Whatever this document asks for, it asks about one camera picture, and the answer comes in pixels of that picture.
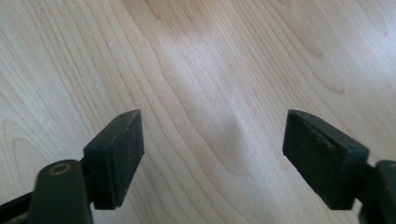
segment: wooden surface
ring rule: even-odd
[[[140,108],[127,199],[96,223],[357,223],[282,155],[290,108],[396,160],[393,0],[2,0],[0,203]]]

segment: clamp jaw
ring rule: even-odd
[[[367,163],[369,149],[311,114],[290,110],[283,153],[332,210],[363,206],[362,224],[396,223],[396,162]]]
[[[92,223],[96,209],[122,205],[144,154],[140,110],[115,117],[84,147],[81,161],[43,168],[35,190],[0,206],[0,223]]]

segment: black plastic mount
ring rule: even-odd
[[[144,155],[140,110],[115,117],[84,148],[81,161],[43,168],[32,193],[0,206],[0,223],[92,223],[96,209],[122,205]]]
[[[396,223],[396,162],[367,163],[369,149],[318,117],[288,114],[283,153],[332,210],[363,203],[361,223]]]

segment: wood grain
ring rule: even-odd
[[[140,108],[144,156],[95,223],[358,223],[282,155],[287,111],[396,160],[392,0],[3,0],[0,203]]]

